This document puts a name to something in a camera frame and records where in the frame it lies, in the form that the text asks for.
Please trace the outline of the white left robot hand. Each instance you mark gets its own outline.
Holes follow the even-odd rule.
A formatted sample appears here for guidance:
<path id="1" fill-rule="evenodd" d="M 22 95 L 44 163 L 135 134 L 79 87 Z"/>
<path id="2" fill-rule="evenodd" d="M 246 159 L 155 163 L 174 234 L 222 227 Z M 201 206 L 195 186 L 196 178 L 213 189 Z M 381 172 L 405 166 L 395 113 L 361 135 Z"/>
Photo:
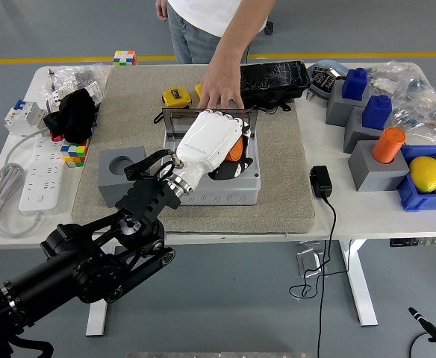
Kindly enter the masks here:
<path id="1" fill-rule="evenodd" d="M 253 164 L 247 156 L 249 138 L 249 124 L 241 118 L 202 111 L 175 150 L 181 165 L 172 180 L 189 193 L 205 175 L 213 180 L 238 177 Z"/>

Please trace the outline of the person's left hand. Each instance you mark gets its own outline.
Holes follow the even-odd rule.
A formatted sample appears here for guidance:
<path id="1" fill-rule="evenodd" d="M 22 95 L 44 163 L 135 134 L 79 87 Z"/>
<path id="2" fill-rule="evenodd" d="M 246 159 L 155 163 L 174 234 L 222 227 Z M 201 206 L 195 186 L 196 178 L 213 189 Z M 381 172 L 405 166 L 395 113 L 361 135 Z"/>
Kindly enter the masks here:
<path id="1" fill-rule="evenodd" d="M 202 78 L 200 109 L 244 108 L 240 94 L 240 64 L 210 63 Z"/>

